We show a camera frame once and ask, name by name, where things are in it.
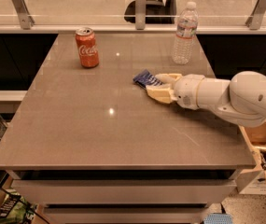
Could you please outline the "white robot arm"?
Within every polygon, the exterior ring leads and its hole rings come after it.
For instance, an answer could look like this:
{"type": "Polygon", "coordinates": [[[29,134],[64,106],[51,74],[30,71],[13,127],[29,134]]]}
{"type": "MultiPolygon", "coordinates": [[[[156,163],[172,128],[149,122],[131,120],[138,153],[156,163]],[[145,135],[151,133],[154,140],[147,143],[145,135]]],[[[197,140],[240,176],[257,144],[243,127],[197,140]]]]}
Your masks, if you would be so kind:
{"type": "Polygon", "coordinates": [[[186,109],[204,109],[230,123],[258,127],[266,120],[266,76],[253,71],[232,79],[203,75],[157,74],[159,85],[147,85],[147,95],[186,109]]]}

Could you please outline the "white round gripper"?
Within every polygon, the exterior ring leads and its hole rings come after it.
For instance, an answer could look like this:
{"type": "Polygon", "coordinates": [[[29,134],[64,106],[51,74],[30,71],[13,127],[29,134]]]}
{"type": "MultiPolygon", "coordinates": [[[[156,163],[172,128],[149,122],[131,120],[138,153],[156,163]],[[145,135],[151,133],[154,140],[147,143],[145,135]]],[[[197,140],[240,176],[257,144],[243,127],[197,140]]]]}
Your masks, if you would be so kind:
{"type": "Polygon", "coordinates": [[[205,79],[203,75],[189,74],[157,74],[156,78],[163,84],[160,86],[147,85],[147,95],[152,99],[170,104],[177,102],[181,107],[197,110],[197,91],[205,79]]]}

